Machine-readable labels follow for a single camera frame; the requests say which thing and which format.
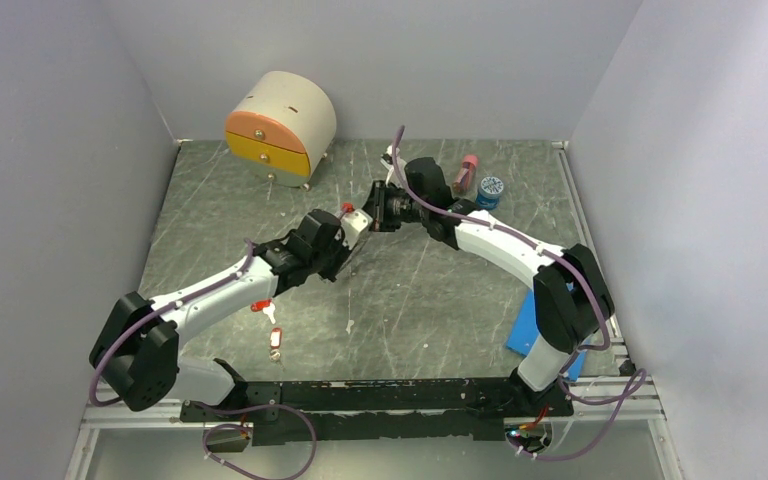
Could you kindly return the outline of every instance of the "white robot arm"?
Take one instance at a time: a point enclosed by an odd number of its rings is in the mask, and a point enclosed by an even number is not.
[[[453,198],[433,159],[407,163],[405,174],[411,190],[427,202],[503,225],[474,203]],[[421,223],[435,240],[487,259],[535,291],[540,335],[509,379],[524,392],[527,402],[537,402],[553,387],[575,350],[598,329],[575,281],[542,252],[551,251],[575,264],[602,301],[603,313],[613,313],[610,295],[586,247],[562,249],[532,239],[539,244],[535,250],[494,228],[435,215],[411,200],[405,190],[375,181],[363,209],[339,218],[322,210],[311,211],[286,237],[258,244],[244,272],[246,259],[176,292],[149,300],[135,292],[124,296],[111,312],[90,363],[97,366],[123,331],[148,313],[163,309],[141,329],[142,335],[129,339],[111,357],[103,370],[105,380],[135,411],[165,397],[220,407],[245,406],[245,392],[238,388],[244,383],[242,377],[221,360],[181,356],[184,344],[233,312],[303,284],[310,275],[334,281],[370,232],[394,232],[402,223]]]

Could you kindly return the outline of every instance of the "white wall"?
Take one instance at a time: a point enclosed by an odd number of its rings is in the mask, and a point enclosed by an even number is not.
[[[0,479],[63,478],[174,152],[97,2],[0,2]]]
[[[567,139],[641,0],[106,0],[172,132],[222,138],[269,70],[341,137]]]
[[[768,479],[768,0],[641,6],[571,140],[690,479]]]

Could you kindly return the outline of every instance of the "blue card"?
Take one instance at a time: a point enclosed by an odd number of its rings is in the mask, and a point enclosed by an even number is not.
[[[514,328],[511,329],[506,346],[517,353],[528,355],[535,340],[537,340],[537,314],[534,308],[534,292],[529,290],[525,301],[522,302],[522,308],[514,322]],[[578,380],[585,355],[586,352],[581,352],[572,367],[567,370],[570,380]]]

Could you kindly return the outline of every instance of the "tabletop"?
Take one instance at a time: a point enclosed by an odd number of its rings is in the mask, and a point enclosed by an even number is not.
[[[363,205],[386,170],[388,140],[342,140],[311,190],[252,175],[224,142],[182,144],[152,239],[140,293],[168,293],[223,270],[255,243],[280,238],[311,209]],[[451,181],[464,155],[476,180],[505,183],[493,215],[549,243],[582,242],[571,192],[546,141],[405,140],[402,156],[434,157]],[[474,199],[475,184],[465,195]],[[508,376],[522,359],[505,341],[528,289],[488,261],[431,240],[420,225],[373,234],[334,283],[311,277],[262,312],[238,311],[191,340],[185,355],[228,361],[251,381]],[[269,334],[283,329],[281,362]],[[584,375],[618,375],[613,355],[589,352]]]

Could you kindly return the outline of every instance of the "blue lid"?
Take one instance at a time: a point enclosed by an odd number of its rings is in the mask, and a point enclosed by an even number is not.
[[[505,184],[498,177],[484,177],[478,185],[479,193],[488,199],[501,197],[504,189]]]

